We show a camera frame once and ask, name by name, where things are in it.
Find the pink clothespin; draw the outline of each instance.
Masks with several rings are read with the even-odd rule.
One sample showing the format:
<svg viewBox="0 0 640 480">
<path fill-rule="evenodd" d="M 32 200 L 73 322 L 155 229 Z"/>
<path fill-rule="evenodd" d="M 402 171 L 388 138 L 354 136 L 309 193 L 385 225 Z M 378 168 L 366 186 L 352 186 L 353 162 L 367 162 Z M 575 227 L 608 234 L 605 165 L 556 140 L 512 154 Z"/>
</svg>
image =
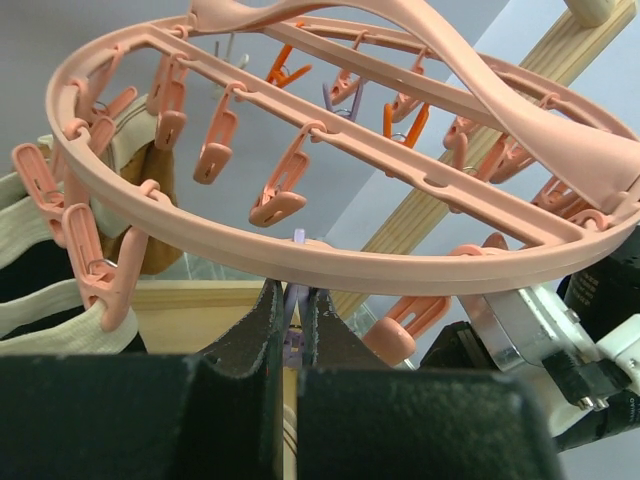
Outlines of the pink clothespin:
<svg viewBox="0 0 640 480">
<path fill-rule="evenodd" d="M 25 190 L 47 222 L 53 240 L 64 248 L 60 223 L 64 212 L 64 195 L 58 190 L 42 152 L 36 145 L 25 143 L 14 148 L 11 157 Z"/>
<path fill-rule="evenodd" d="M 547 93 L 539 102 L 538 107 L 543 110 L 553 109 L 559 95 L 555 92 Z M 522 145 L 503 133 L 493 145 L 478 171 L 478 178 L 491 183 L 503 183 L 514 175 L 533 164 L 535 159 L 527 152 Z"/>
<path fill-rule="evenodd" d="M 147 108 L 157 102 L 158 124 L 154 144 L 160 150 L 171 150 L 187 123 L 187 115 L 182 110 L 187 93 L 184 80 L 189 69 L 180 63 L 182 60 L 188 60 L 184 53 L 173 54 L 166 61 L 163 59 L 160 66 L 166 67 L 164 79 L 154 80 L 153 95 L 147 99 Z M 156 73 L 156 77 L 159 76 L 161 69 Z"/>
<path fill-rule="evenodd" d="M 453 152 L 451 165 L 458 170 L 464 170 L 467 163 L 467 151 L 471 135 L 478 124 L 464 117 L 456 117 L 442 140 L 444 148 Z"/>
<path fill-rule="evenodd" d="M 120 62 L 124 58 L 127 53 L 126 50 L 121 45 L 116 45 L 113 47 L 114 53 L 110 60 L 105 62 L 103 66 L 101 66 L 96 72 L 91 75 L 90 79 L 80 79 L 74 78 L 71 80 L 71 85 L 76 85 L 78 87 L 78 101 L 76 104 L 76 116 L 82 118 L 88 123 L 92 123 L 94 121 L 94 117 L 96 116 L 95 104 L 98 100 L 100 94 L 104 91 L 108 83 L 111 81 L 111 78 L 115 74 Z M 129 87 L 125 89 L 120 95 L 116 97 L 116 99 L 112 102 L 111 108 L 115 112 L 118 109 L 124 110 L 136 97 L 137 91 L 133 89 L 135 92 L 133 97 L 132 89 L 133 87 Z"/>
<path fill-rule="evenodd" d="M 89 134 L 91 135 L 91 139 L 89 140 L 89 148 L 91 151 L 96 154 L 96 156 L 101 156 L 105 149 L 111 143 L 113 136 L 116 133 L 116 124 L 112 119 L 113 117 L 107 115 L 100 115 L 95 118 L 93 124 L 88 127 Z M 86 122 L 83 125 L 76 124 L 73 126 L 75 131 L 81 126 L 86 128 Z M 71 137 L 71 132 L 65 131 L 65 136 L 67 138 Z M 51 152 L 51 173 L 53 174 L 53 178 L 56 182 L 61 182 L 65 178 L 66 164 L 64 161 L 64 157 L 60 151 L 60 147 L 57 142 L 54 143 L 53 151 Z"/>
<path fill-rule="evenodd" d="M 168 197 L 159 192 L 157 182 L 147 180 L 139 188 L 144 195 L 170 204 Z M 122 241 L 118 265 L 115 265 L 103 256 L 98 229 L 88 205 L 67 208 L 62 215 L 62 230 L 85 308 L 103 301 L 106 311 L 101 320 L 102 329 L 116 330 L 129 312 L 149 236 L 131 227 Z"/>
<path fill-rule="evenodd" d="M 485 255 L 477 245 L 461 245 L 449 255 Z M 387 365 L 395 366 L 416 350 L 416 340 L 444 317 L 451 308 L 451 297 L 402 297 L 387 314 L 362 337 L 362 342 Z M 406 326 L 402 324 L 409 318 Z"/>
<path fill-rule="evenodd" d="M 238 117 L 229 110 L 229 102 L 235 89 L 247 91 L 241 82 L 231 82 L 224 89 L 193 172 L 193 179 L 198 183 L 212 184 L 233 155 L 231 140 L 238 127 Z"/>
<path fill-rule="evenodd" d="M 306 205 L 307 199 L 291 190 L 309 166 L 309 155 L 302 151 L 302 145 L 314 128 L 326 132 L 326 127 L 319 121 L 302 126 L 251 208 L 249 222 L 252 225 L 270 227 Z"/>
<path fill-rule="evenodd" d="M 424 60 L 427 53 L 430 50 L 427 47 L 424 47 L 420 50 L 418 54 L 418 58 L 416 58 L 415 62 L 411 66 L 411 71 L 413 73 L 417 73 L 418 75 L 424 75 L 424 67 L 422 66 L 422 60 Z M 393 101 L 391 106 L 391 121 L 393 123 L 398 123 L 407 118 L 407 116 L 413 112 L 418 106 L 422 103 L 422 100 L 416 100 L 409 95 L 398 92 L 396 94 L 396 98 Z"/>
<path fill-rule="evenodd" d="M 78 130 L 85 128 L 90 133 L 89 148 L 101 155 L 115 132 L 115 124 L 109 117 L 99 117 L 91 127 L 82 119 L 74 119 L 65 129 L 64 135 L 72 139 L 78 135 Z M 89 194 L 71 169 L 66 168 L 62 153 L 59 149 L 54 155 L 59 161 L 59 170 L 64 179 L 64 194 L 58 189 L 58 180 L 53 175 L 53 168 L 49 168 L 40 149 L 33 144 L 18 145 L 11 152 L 13 165 L 22 179 L 25 190 L 40 210 L 51 236 L 60 247 L 66 247 L 62 233 L 62 215 L 70 205 L 88 203 Z"/>
<path fill-rule="evenodd" d="M 360 32 L 354 40 L 353 46 L 351 48 L 353 50 L 357 50 L 366 35 L 370 35 L 368 30 L 363 30 L 362 32 Z M 345 70 L 344 68 L 341 69 L 340 72 L 338 72 L 338 76 L 336 77 L 335 81 L 333 82 L 331 90 L 329 91 L 329 95 L 331 97 L 331 105 L 337 105 L 353 95 L 361 81 L 361 78 L 351 80 L 351 72 Z"/>
<path fill-rule="evenodd" d="M 583 209 L 589 206 L 577 193 L 571 190 L 571 187 L 555 176 L 549 179 L 531 203 L 558 215 L 571 210 L 570 216 L 577 213 L 574 211 L 576 205 L 582 205 Z"/>
<path fill-rule="evenodd" d="M 97 117 L 107 116 L 115 120 L 136 98 L 138 98 L 138 90 L 136 87 L 127 87 L 107 105 L 102 105 L 102 108 L 94 107 L 93 114 Z"/>
</svg>

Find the clothes drying hanger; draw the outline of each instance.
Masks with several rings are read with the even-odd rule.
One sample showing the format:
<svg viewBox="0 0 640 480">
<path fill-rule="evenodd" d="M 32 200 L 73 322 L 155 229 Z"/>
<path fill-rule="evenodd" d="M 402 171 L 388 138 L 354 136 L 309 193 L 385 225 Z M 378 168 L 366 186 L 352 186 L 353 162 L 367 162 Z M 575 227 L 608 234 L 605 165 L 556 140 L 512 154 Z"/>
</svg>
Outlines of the clothes drying hanger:
<svg viewBox="0 0 640 480">
<path fill-rule="evenodd" d="M 81 152 L 86 153 L 86 150 L 81 142 L 71 148 L 71 142 L 61 138 L 74 172 L 92 192 L 95 191 L 99 196 L 108 194 L 110 205 L 118 214 L 137 222 L 154 237 L 241 270 L 264 276 L 277 274 L 285 280 L 302 280 L 319 287 L 344 291 L 355 289 L 363 293 L 437 296 L 515 288 L 580 269 L 595 257 L 606 255 L 629 234 L 637 223 L 632 219 L 640 215 L 636 205 L 640 197 L 640 182 L 634 183 L 640 172 L 639 157 L 633 153 L 640 151 L 640 146 L 627 127 L 588 101 L 577 95 L 572 96 L 566 89 L 558 90 L 562 92 L 562 101 L 569 101 L 583 113 L 588 111 L 609 131 L 597 130 L 573 119 L 560 118 L 530 105 L 514 90 L 519 92 L 526 87 L 531 92 L 535 90 L 533 85 L 538 89 L 554 91 L 555 85 L 505 62 L 496 60 L 491 63 L 493 60 L 479 56 L 421 0 L 390 0 L 375 6 L 362 0 L 330 3 L 373 11 L 410 32 L 371 27 L 376 35 L 388 31 L 393 33 L 376 37 L 376 41 L 382 38 L 389 44 L 402 45 L 403 48 L 413 45 L 410 51 L 415 51 L 416 46 L 430 47 L 437 58 L 449 65 L 467 85 L 469 91 L 461 92 L 435 81 L 426 82 L 412 72 L 406 76 L 402 75 L 406 73 L 404 71 L 390 69 L 394 77 L 397 73 L 398 78 L 408 80 L 407 85 L 424 86 L 425 91 L 413 88 L 412 97 L 430 105 L 447 104 L 458 115 L 460 113 L 457 110 L 460 109 L 473 114 L 474 119 L 486 120 L 487 124 L 498 130 L 506 130 L 532 157 L 548 167 L 560 180 L 571 185 L 581 198 L 589 201 L 594 210 L 600 209 L 600 215 L 606 217 L 605 221 L 598 222 L 593 217 L 585 217 L 586 223 L 583 222 L 584 218 L 567 221 L 480 182 L 464 171 L 404 148 L 397 142 L 390 142 L 382 135 L 207 55 L 185 42 L 179 29 L 168 27 L 172 25 L 171 22 L 176 22 L 171 19 L 154 23 L 152 29 L 145 25 L 131 27 L 124 33 L 121 31 L 117 43 L 129 50 L 151 46 L 165 55 L 182 52 L 188 60 L 177 59 L 178 63 L 215 83 L 227 85 L 230 81 L 242 82 L 247 91 L 236 92 L 242 100 L 267 110 L 297 128 L 309 121 L 318 122 L 318 127 L 310 132 L 315 140 L 362 159 L 412 187 L 495 226 L 531 248 L 464 259 L 327 251 L 219 226 L 176 208 L 164 208 L 148 202 L 135 189 L 120 183 L 112 184 L 108 176 L 101 174 L 104 170 L 100 165 L 89 157 L 83 157 Z M 321 5 L 312 0 L 282 0 L 268 7 L 252 9 L 237 2 L 194 0 L 184 26 L 198 35 L 252 29 L 263 29 L 261 31 L 274 35 L 288 32 L 290 45 L 295 43 L 304 46 L 305 50 L 316 48 L 318 56 L 322 57 L 326 56 L 326 52 L 335 54 L 336 58 L 344 54 L 344 58 L 340 59 L 343 67 L 351 70 L 353 66 L 360 72 L 365 71 L 367 56 L 352 49 L 339 48 L 338 45 L 333 47 L 331 42 L 316 39 L 314 34 L 309 33 L 325 31 L 328 20 L 322 20 L 322 27 L 314 27 L 314 20 L 309 17 L 304 19 L 305 26 L 302 28 L 291 25 L 302 21 L 292 20 L 296 15 L 321 6 L 327 4 Z M 336 34 L 349 39 L 366 30 L 360 24 L 348 27 L 343 22 L 337 25 Z M 65 63 L 68 65 L 65 68 L 71 71 L 72 66 L 82 65 L 83 69 L 91 71 L 103 62 L 107 55 L 105 52 L 116 43 L 115 39 L 113 35 L 106 35 L 92 43 L 91 49 L 76 52 Z M 68 122 L 69 112 L 72 111 L 72 92 L 65 88 L 65 72 L 67 70 L 58 70 L 48 92 L 47 108 L 56 112 L 49 115 L 55 123 L 52 127 L 56 136 L 60 135 L 61 126 Z M 515 82 L 513 78 L 508 78 L 509 75 L 522 80 L 522 85 L 527 85 L 522 88 L 513 86 Z M 370 76 L 382 83 L 393 81 L 384 70 L 382 73 L 371 72 L 367 78 Z M 563 152 L 568 147 L 575 155 L 589 158 L 587 163 L 583 162 L 585 168 L 575 169 L 572 162 L 564 157 Z M 615 206 L 604 208 L 608 205 L 607 199 L 615 199 L 611 200 Z M 264 215 L 263 224 L 267 219 L 273 220 L 282 214 L 282 210 L 276 206 L 272 205 L 273 211 L 264 212 L 269 215 Z M 606 225 L 604 230 L 601 229 L 602 225 Z"/>
</svg>

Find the screw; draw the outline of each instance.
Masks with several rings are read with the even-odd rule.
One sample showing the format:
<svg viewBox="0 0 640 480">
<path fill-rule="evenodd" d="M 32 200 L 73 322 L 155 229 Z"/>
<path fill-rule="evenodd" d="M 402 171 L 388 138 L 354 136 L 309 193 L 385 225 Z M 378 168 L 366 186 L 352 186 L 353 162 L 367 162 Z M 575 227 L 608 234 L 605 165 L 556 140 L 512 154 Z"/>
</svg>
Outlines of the screw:
<svg viewBox="0 0 640 480">
<path fill-rule="evenodd" d="M 577 406 L 580 407 L 580 410 L 593 410 L 593 408 L 595 407 L 595 403 L 591 398 L 584 397 L 578 401 Z"/>
<path fill-rule="evenodd" d="M 599 412 L 599 411 L 604 410 L 606 408 L 609 408 L 609 402 L 607 402 L 604 398 L 597 398 L 596 399 L 596 405 L 595 405 L 595 407 L 593 407 L 593 410 L 595 412 Z"/>
<path fill-rule="evenodd" d="M 567 316 L 569 317 L 569 320 L 571 320 L 571 323 L 580 323 L 580 317 L 570 308 L 567 309 Z"/>
</svg>

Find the purple clothespin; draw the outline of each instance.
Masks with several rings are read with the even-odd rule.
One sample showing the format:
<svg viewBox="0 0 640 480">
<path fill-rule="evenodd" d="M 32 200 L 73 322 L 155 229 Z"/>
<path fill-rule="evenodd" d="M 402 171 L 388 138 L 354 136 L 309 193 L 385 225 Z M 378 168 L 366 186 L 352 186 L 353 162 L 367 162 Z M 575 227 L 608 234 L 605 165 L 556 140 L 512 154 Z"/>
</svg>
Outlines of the purple clothespin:
<svg viewBox="0 0 640 480">
<path fill-rule="evenodd" d="M 296 228 L 293 232 L 293 241 L 304 245 L 304 229 Z M 300 321 L 304 322 L 307 316 L 309 304 L 309 287 L 288 283 L 284 291 L 284 338 L 283 363 L 285 367 L 300 368 L 302 366 L 302 352 L 304 350 L 304 334 L 298 328 L 291 328 L 293 313 L 298 305 Z"/>
<path fill-rule="evenodd" d="M 358 88 L 356 89 L 356 93 L 353 96 L 353 103 L 351 104 L 351 109 L 347 108 L 339 108 L 337 110 L 333 109 L 331 105 L 331 95 L 329 94 L 329 87 L 326 83 L 322 84 L 322 96 L 324 97 L 324 105 L 331 113 L 335 113 L 336 115 L 340 115 L 341 117 L 346 118 L 347 120 L 351 120 L 352 122 L 356 121 L 356 117 L 358 116 L 358 110 L 360 110 L 360 100 L 362 99 L 362 90 L 364 89 L 364 84 L 367 81 L 364 78 L 360 78 L 358 81 Z"/>
</svg>

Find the brown fabric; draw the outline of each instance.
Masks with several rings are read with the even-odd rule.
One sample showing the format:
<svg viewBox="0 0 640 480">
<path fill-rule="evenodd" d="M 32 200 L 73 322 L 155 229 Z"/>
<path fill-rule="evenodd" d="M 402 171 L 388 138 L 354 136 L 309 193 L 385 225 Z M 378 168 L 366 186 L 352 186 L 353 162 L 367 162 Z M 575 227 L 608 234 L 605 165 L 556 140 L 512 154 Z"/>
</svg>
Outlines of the brown fabric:
<svg viewBox="0 0 640 480">
<path fill-rule="evenodd" d="M 134 185 L 141 185 L 142 182 L 149 179 L 155 180 L 160 184 L 160 191 L 171 199 L 171 203 L 177 206 L 173 167 L 173 152 L 158 150 L 152 142 L 133 155 L 129 163 L 120 170 L 120 176 Z M 99 233 L 105 258 L 117 263 L 126 231 L 116 238 L 109 238 L 102 232 Z M 182 255 L 181 250 L 149 237 L 140 273 L 157 275 L 164 272 L 180 258 L 180 255 Z"/>
</svg>

